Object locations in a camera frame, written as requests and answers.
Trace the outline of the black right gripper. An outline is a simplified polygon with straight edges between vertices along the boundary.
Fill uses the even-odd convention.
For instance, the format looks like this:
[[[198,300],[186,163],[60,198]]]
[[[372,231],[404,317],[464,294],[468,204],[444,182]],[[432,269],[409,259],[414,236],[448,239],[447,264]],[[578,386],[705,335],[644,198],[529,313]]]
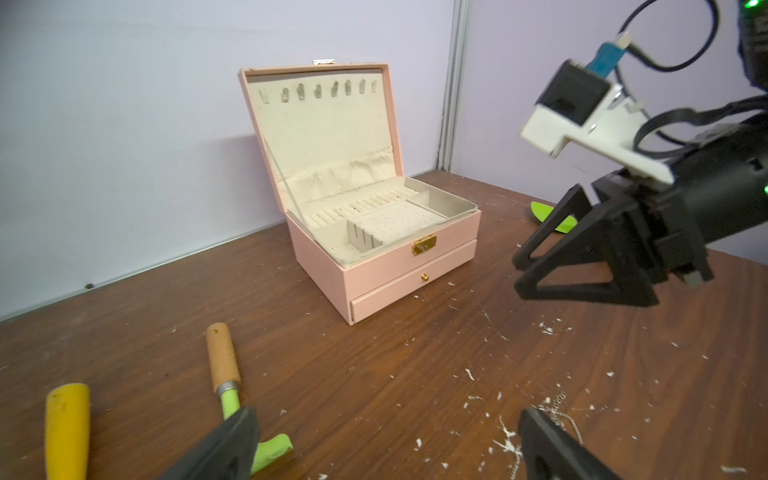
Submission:
[[[650,307],[652,281],[711,280],[706,246],[767,222],[767,118],[748,118],[668,165],[675,183],[660,190],[624,169],[593,183],[605,203],[569,189],[512,258],[519,296]],[[615,198],[630,201],[627,222]],[[568,216],[577,226],[556,232]]]

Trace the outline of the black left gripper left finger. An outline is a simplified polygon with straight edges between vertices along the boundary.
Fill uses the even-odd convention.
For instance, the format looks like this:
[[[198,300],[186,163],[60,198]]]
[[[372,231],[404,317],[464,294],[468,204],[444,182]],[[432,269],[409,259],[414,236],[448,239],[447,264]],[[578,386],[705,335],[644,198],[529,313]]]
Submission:
[[[160,479],[249,479],[260,436],[256,410],[242,407],[188,451]]]

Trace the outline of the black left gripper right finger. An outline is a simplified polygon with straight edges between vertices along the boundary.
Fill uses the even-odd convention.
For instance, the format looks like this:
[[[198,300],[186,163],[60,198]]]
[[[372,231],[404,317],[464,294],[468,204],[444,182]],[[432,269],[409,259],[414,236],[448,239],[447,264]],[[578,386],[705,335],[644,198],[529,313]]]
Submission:
[[[525,409],[518,428],[528,479],[620,479],[542,411]]]

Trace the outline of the pink jewelry box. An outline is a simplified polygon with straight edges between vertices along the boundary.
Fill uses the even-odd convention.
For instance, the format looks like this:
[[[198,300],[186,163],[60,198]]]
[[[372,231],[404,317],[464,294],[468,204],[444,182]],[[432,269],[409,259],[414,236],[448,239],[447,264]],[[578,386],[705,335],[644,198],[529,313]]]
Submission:
[[[295,257],[347,323],[473,259],[479,207],[405,173],[386,64],[239,80]]]

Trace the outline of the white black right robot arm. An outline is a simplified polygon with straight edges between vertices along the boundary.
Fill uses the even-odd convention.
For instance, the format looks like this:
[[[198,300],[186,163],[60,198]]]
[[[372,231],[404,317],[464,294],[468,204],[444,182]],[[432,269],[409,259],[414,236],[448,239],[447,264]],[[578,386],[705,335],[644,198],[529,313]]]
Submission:
[[[623,85],[620,60],[657,63],[629,32],[588,64],[564,62],[522,129],[551,157],[570,143],[618,164],[594,181],[597,203],[572,187],[514,255],[515,289],[533,300],[648,307],[670,276],[713,278],[710,243],[767,220],[767,5],[739,3],[738,53],[754,97],[648,116]]]

